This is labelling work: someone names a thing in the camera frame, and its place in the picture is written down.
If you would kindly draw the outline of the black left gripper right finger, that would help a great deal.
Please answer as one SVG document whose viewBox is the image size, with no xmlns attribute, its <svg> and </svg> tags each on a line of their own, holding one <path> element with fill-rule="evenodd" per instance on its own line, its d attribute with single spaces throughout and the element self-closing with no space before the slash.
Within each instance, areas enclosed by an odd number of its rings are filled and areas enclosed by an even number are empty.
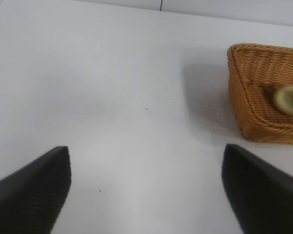
<svg viewBox="0 0 293 234">
<path fill-rule="evenodd" d="M 293 176 L 228 144 L 221 177 L 243 233 L 293 234 Z"/>
</svg>

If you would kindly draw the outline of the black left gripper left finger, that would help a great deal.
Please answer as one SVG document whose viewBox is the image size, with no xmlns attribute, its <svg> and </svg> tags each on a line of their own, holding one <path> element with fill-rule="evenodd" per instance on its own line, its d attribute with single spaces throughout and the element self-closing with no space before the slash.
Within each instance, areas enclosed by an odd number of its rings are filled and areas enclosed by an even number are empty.
<svg viewBox="0 0 293 234">
<path fill-rule="evenodd" d="M 49 234 L 71 186 L 68 147 L 57 146 L 0 180 L 0 234 Z"/>
</svg>

